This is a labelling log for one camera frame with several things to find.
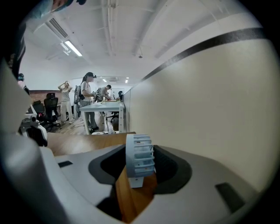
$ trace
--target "black slot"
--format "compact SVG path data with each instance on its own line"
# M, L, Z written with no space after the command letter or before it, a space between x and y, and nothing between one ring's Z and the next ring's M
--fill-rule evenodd
M157 187L155 194L171 194L179 191L192 177L190 164L178 156L154 145L154 167Z
M110 197L104 198L96 207L107 215L112 216L117 220L122 220L122 213L119 208L115 186L113 186L111 190Z
M122 145L88 165L90 174L101 184L114 185L126 165L126 146Z
M69 165L72 165L72 164L73 163L71 163L70 161L64 161L64 162L58 163L60 168L65 167L65 166L69 166Z
M244 200L229 183L217 184L215 187L232 213L245 204Z

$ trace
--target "wooden desk surface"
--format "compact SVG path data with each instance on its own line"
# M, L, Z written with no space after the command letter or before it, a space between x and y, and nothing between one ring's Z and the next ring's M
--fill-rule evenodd
M135 134L135 132L113 135L68 135L48 133L48 148L52 150L54 156L89 152L113 145L125 144L127 134Z
M67 135L48 133L48 148L55 156L88 152L105 147L125 144L126 135L135 132L114 135ZM153 190L157 186L156 175L145 177L142 188L130 187L124 167L115 183L122 221L132 222L154 198Z

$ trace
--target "light beige pants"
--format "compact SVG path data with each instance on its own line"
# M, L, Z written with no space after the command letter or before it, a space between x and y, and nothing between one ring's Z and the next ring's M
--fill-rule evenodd
M69 115L69 122L73 122L74 120L73 120L70 101L61 101L60 114L61 114L61 121L63 123L66 122L66 111L68 112Z

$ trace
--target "white desk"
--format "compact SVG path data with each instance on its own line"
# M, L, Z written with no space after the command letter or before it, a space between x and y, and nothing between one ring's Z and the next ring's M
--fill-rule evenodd
M81 107L80 111L83 116L86 134L89 135L90 133L88 128L88 123L85 118L85 113L95 112L95 111L97 112L104 111L106 114L106 118L107 118L106 112L119 112L119 133L123 133L123 109L124 109L123 102L110 102L110 101L105 101L103 104L99 102L99 103L91 104L89 106Z

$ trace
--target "woman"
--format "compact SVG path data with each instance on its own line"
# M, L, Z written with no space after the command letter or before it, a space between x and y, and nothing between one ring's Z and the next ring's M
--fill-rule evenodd
M66 111L68 112L69 116L69 124L73 123L73 115L72 115L72 108L71 102L69 97L69 92L71 91L72 87L69 85L69 82L66 81L62 83L58 88L61 90L61 106L60 106L60 114L61 114L61 124L63 125L66 122Z
M83 97L81 97L80 101L80 107L85 107L90 104L92 104L91 97L94 97L94 95L91 93L91 86L89 85L89 82L93 82L94 75L92 72L86 73L86 75L83 77L82 83L80 84L80 91ZM87 112L85 113L86 121L89 121L89 116L91 116L90 119L90 133L93 133L95 130L99 129L95 122L95 113L94 112Z

